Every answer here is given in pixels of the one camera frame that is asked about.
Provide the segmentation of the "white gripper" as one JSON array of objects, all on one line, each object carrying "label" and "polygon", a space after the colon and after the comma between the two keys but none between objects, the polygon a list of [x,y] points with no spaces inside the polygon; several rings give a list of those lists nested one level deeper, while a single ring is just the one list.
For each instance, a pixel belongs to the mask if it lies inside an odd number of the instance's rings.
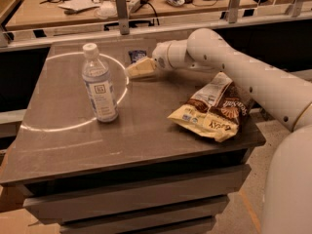
[{"label": "white gripper", "polygon": [[186,41],[173,40],[158,43],[152,52],[152,58],[140,58],[125,69],[125,74],[129,79],[145,78],[156,74],[156,66],[161,70],[170,71],[186,68],[188,64]]}]

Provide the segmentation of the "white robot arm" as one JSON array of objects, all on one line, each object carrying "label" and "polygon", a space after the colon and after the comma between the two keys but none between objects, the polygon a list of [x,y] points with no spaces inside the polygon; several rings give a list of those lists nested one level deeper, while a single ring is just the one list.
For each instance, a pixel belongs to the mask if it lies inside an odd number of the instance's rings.
[{"label": "white robot arm", "polygon": [[127,67],[126,75],[177,68],[224,72],[291,131],[268,170],[261,234],[312,234],[312,83],[236,51],[207,28],[186,40],[159,43],[150,58]]}]

